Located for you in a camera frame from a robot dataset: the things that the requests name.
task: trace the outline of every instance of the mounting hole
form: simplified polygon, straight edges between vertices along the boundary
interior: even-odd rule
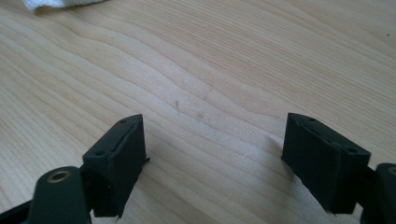
[[[358,152],[358,150],[356,148],[353,148],[353,147],[347,148],[346,151],[350,152],[350,153],[357,153]]]
[[[55,172],[52,175],[50,175],[49,178],[47,179],[47,181],[51,184],[58,183],[58,182],[66,180],[70,175],[71,174],[68,170],[58,171],[58,172]]]
[[[390,171],[392,174],[396,175],[396,166],[390,167],[390,168],[389,168],[389,171]]]
[[[96,156],[103,156],[103,155],[105,155],[105,152],[104,151],[97,151],[97,152],[95,152],[95,155]]]

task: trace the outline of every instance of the white towel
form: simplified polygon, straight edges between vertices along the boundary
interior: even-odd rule
[[[38,7],[71,7],[102,2],[103,0],[23,0],[27,9],[34,10]]]

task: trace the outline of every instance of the wood grain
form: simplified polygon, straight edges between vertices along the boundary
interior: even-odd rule
[[[282,162],[286,116],[396,162],[395,71],[392,0],[3,0],[0,212],[141,113],[152,161],[118,223],[359,223]]]

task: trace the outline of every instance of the white cloth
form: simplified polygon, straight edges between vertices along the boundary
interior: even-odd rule
[[[27,9],[34,10],[38,7],[71,7],[102,2],[103,0],[23,0]]]

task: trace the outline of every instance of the light wood surface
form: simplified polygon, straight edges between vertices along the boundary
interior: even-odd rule
[[[151,162],[117,223],[359,223],[282,162],[286,117],[396,162],[395,71],[394,0],[2,0],[0,212],[141,113]]]

